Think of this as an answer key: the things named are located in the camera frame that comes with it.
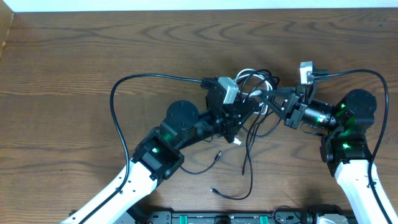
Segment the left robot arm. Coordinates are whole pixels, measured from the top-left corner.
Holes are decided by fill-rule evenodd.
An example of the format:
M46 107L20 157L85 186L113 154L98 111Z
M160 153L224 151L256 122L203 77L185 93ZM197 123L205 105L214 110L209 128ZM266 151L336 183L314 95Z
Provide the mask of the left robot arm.
M181 149L216 136L232 143L259 108L254 99L221 105L213 93L206 102L208 107L202 112L186 100L172 103L165 119L136 146L117 177L64 223L114 223L181 167L185 160Z

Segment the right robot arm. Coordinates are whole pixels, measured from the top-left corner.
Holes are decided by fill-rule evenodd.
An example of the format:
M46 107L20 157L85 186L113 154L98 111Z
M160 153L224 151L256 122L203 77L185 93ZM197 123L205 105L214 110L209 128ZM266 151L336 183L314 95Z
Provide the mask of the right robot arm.
M327 131L321 135L321 159L343 189L358 223L397 223L365 137L374 124L376 98L355 89L332 105L315 99L315 90L302 85L264 90L259 99L288 127L306 123Z

